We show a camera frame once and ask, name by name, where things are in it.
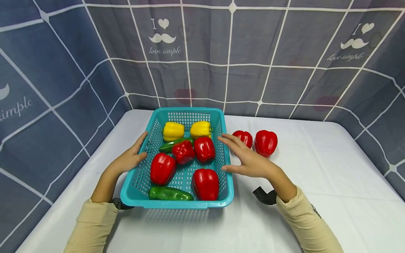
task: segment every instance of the hand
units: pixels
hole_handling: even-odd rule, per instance
[[[222,134],[222,136],[219,136],[218,140],[228,146],[241,161],[240,166],[225,165],[222,170],[244,176],[269,179],[270,170],[279,168],[267,158],[248,148],[238,137],[229,134]]]
[[[135,142],[135,144],[128,148],[124,153],[117,157],[106,170],[117,172],[122,174],[135,168],[142,160],[147,157],[146,152],[138,154],[139,149],[143,143],[143,140],[148,135],[148,132],[144,132]]]

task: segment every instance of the blue plastic basket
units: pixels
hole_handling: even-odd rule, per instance
[[[183,124],[184,137],[190,136],[191,125],[196,121],[209,121],[214,131],[211,133],[216,156],[211,163],[202,164],[194,159],[192,164],[177,166],[177,171],[169,187],[181,189],[193,195],[194,201],[163,201],[149,200],[148,191],[151,187],[150,167],[153,158],[159,153],[163,141],[162,130],[166,122],[173,121]],[[223,145],[217,136],[226,133],[224,113],[217,108],[205,107],[170,107],[160,108],[153,112],[146,131],[147,138],[141,146],[140,152],[147,152],[148,157],[137,167],[128,172],[121,190],[121,200],[127,206],[141,206],[144,208],[166,209],[207,209],[221,208],[229,205],[234,197],[232,175],[221,170],[225,164],[230,164],[228,147]],[[220,181],[220,193],[216,201],[199,201],[192,187],[192,176],[195,170],[205,167],[215,170]]]

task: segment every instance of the green pepper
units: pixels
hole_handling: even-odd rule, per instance
[[[173,146],[175,145],[175,144],[177,144],[177,143],[181,143],[181,142],[183,142],[183,141],[185,141],[185,140],[189,140],[190,142],[191,142],[191,145],[194,145],[194,139],[193,138],[191,138],[191,137],[188,137],[188,138],[181,138],[181,139],[177,139],[177,140],[173,140],[173,141],[169,141],[169,142],[167,142],[167,143],[165,143],[163,146],[161,146],[160,148],[159,148],[159,152],[161,152],[161,153],[171,153],[172,152],[172,148],[173,148]]]
[[[167,186],[152,186],[149,190],[150,200],[194,200],[193,196],[185,191]]]

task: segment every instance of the wrist strap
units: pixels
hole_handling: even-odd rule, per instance
[[[134,208],[133,206],[127,206],[124,203],[122,203],[120,198],[113,198],[112,203],[118,210],[128,210]]]
[[[276,203],[277,193],[275,190],[272,190],[269,193],[266,193],[260,186],[253,191],[253,195],[265,205],[274,205]]]

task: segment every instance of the fabric backdrop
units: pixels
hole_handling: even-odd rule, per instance
[[[333,121],[405,198],[404,7],[1,1],[0,251],[17,249],[132,108]]]

